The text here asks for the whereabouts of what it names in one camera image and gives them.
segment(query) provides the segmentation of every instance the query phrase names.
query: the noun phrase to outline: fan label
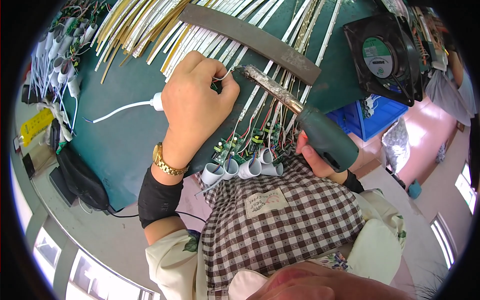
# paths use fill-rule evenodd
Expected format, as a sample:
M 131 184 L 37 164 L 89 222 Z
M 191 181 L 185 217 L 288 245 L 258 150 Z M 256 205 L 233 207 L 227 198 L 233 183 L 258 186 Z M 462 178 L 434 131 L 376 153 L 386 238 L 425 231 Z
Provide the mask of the fan label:
M 392 73 L 393 59 L 390 50 L 379 39 L 369 37 L 363 42 L 363 60 L 368 69 L 379 78 L 387 78 Z

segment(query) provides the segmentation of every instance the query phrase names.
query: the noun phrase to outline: fingernail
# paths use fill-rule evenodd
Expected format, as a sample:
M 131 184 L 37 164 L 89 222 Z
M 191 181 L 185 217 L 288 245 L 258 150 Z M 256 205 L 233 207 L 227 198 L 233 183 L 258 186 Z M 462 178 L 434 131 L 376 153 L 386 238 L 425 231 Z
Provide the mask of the fingernail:
M 310 146 L 303 146 L 303 148 L 301 149 L 301 153 L 304 156 L 310 156 L 310 155 L 312 155 L 313 151 L 312 151 L 312 148 Z

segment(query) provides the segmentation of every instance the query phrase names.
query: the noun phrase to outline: green handle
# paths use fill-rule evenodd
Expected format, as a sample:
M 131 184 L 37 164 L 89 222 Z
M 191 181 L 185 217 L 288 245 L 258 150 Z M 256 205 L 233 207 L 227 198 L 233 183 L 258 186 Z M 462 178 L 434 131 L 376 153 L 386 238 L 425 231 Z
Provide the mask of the green handle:
M 348 135 L 317 108 L 306 105 L 297 121 L 309 144 L 335 172 L 343 172 L 357 160 L 359 149 Z

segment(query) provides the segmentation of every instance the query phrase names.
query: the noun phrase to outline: black fan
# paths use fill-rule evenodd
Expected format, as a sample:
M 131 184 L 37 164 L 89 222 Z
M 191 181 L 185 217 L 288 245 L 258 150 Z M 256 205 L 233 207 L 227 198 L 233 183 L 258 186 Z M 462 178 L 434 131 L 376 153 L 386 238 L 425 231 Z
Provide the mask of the black fan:
M 365 91 L 413 106 L 422 101 L 420 55 L 404 17 L 385 13 L 343 25 Z

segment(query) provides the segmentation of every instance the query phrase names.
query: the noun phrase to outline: metal soldering iron barrel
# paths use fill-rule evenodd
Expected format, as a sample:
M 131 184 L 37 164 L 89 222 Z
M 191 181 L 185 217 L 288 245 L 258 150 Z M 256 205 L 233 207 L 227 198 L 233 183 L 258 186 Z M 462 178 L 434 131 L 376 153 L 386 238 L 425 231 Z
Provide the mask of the metal soldering iron barrel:
M 248 79 L 256 81 L 258 85 L 288 107 L 294 114 L 298 115 L 303 110 L 303 105 L 295 96 L 255 66 L 246 66 L 243 70 L 243 75 Z

